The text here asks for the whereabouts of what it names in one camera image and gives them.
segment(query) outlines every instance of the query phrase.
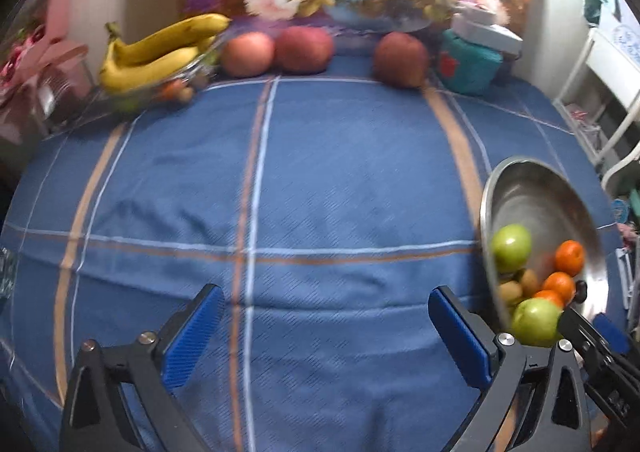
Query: orange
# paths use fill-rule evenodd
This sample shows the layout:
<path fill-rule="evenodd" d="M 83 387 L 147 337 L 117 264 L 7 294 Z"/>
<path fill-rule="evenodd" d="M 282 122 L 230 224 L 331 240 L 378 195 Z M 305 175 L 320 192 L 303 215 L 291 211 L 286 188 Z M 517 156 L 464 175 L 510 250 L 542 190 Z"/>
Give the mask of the orange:
<path fill-rule="evenodd" d="M 552 289 L 541 289 L 534 296 L 534 299 L 545 299 L 546 301 L 553 302 L 560 309 L 564 309 L 564 301 L 558 293 Z"/>
<path fill-rule="evenodd" d="M 571 275 L 564 272 L 555 272 L 546 278 L 542 283 L 542 289 L 552 289 L 555 291 L 567 305 L 575 295 L 575 283 Z"/>
<path fill-rule="evenodd" d="M 569 239 L 556 250 L 556 271 L 575 277 L 584 266 L 584 248 L 578 241 Z"/>

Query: green apple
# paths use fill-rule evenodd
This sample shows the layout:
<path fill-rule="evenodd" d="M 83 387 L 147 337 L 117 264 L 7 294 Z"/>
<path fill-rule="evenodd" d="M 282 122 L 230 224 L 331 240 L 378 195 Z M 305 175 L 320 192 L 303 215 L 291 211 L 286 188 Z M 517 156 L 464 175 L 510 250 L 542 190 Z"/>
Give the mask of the green apple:
<path fill-rule="evenodd" d="M 499 273 L 516 272 L 531 253 L 531 234 L 522 225 L 507 225 L 494 234 L 491 250 Z"/>
<path fill-rule="evenodd" d="M 520 302 L 511 319 L 511 333 L 526 346 L 550 347 L 558 339 L 562 310 L 546 299 Z"/>

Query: metal screw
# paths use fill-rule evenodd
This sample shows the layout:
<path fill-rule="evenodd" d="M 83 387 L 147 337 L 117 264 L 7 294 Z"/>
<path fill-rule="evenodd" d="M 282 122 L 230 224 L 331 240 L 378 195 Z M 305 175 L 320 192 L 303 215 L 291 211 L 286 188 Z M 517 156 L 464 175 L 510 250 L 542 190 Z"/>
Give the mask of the metal screw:
<path fill-rule="evenodd" d="M 574 347 L 571 345 L 571 342 L 569 342 L 569 340 L 565 338 L 558 342 L 558 347 L 565 353 L 568 353 L 569 351 L 574 349 Z"/>
<path fill-rule="evenodd" d="M 144 346 L 148 346 L 149 344 L 153 344 L 156 341 L 156 334 L 153 331 L 145 331 L 138 335 L 138 342 L 140 342 Z"/>
<path fill-rule="evenodd" d="M 82 351 L 88 353 L 89 351 L 93 351 L 97 345 L 98 345 L 98 342 L 96 342 L 95 340 L 89 339 L 82 342 L 82 345 L 80 347 Z"/>
<path fill-rule="evenodd" d="M 513 346 L 516 339 L 514 339 L 513 335 L 509 333 L 500 333 L 498 335 L 498 342 L 503 346 Z"/>

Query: teal basket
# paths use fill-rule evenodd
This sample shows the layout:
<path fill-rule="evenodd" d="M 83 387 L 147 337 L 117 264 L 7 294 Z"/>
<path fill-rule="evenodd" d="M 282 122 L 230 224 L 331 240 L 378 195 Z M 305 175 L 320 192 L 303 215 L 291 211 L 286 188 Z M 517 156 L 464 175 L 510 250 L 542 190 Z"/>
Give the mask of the teal basket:
<path fill-rule="evenodd" d="M 465 95 L 482 94 L 501 64 L 500 52 L 466 42 L 453 30 L 444 31 L 436 69 L 448 89 Z"/>

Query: stainless steel bowl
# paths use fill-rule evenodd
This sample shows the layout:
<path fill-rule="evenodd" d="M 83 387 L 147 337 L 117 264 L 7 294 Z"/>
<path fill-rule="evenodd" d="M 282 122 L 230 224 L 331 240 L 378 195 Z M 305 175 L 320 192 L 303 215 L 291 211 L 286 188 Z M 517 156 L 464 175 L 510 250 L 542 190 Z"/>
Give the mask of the stainless steel bowl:
<path fill-rule="evenodd" d="M 583 245 L 586 258 L 575 277 L 587 283 L 584 303 L 575 305 L 588 320 L 607 307 L 609 284 L 604 253 L 596 228 L 575 190 L 556 171 L 533 158 L 505 159 L 492 172 L 484 187 L 480 207 L 482 256 L 489 288 L 502 329 L 511 326 L 507 306 L 500 299 L 498 274 L 491 251 L 495 232 L 512 223 L 531 233 L 532 249 L 527 268 L 544 281 L 554 270 L 554 254 L 567 239 Z"/>

